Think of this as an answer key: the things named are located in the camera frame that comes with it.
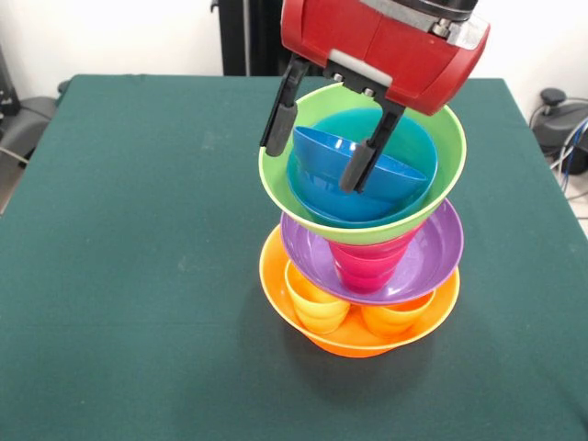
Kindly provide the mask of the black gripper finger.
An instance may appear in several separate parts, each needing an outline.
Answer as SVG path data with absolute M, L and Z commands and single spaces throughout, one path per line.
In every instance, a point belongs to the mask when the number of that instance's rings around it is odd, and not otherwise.
M 361 193 L 369 175 L 381 156 L 391 134 L 395 130 L 405 107 L 397 103 L 385 103 L 382 115 L 373 133 L 356 147 L 343 175 L 339 187 L 345 192 Z
M 260 146 L 266 148 L 268 156 L 278 157 L 284 152 L 298 114 L 296 95 L 308 68 L 308 60 L 298 54 L 291 56 L 260 141 Z

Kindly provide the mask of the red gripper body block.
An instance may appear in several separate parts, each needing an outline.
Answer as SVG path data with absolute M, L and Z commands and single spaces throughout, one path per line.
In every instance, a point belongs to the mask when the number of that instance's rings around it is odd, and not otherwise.
M 315 64 L 342 66 L 385 97 L 433 115 L 478 63 L 491 26 L 474 1 L 286 1 L 283 45 Z

